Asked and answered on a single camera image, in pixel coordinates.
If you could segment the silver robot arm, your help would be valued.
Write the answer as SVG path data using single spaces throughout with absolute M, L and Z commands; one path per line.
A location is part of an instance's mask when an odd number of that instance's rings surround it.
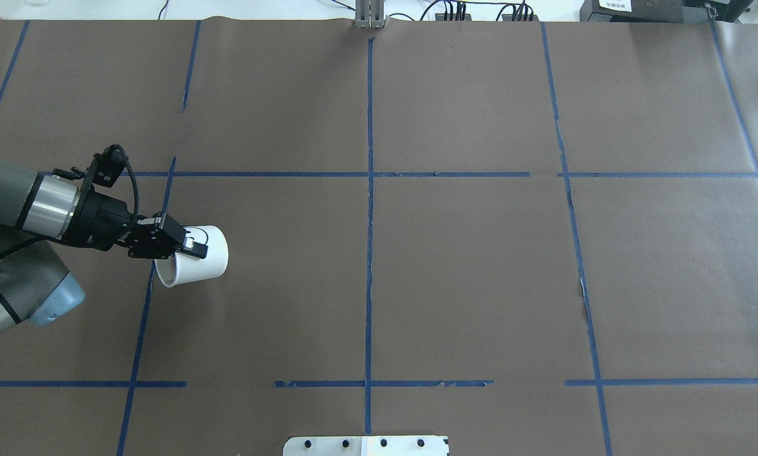
M 187 226 L 167 211 L 139 213 L 125 150 L 113 144 L 86 170 L 34 172 L 0 160 L 0 334 L 45 326 L 84 302 L 85 292 L 53 245 L 153 260 L 167 288 L 222 276 L 229 247 L 213 225 Z

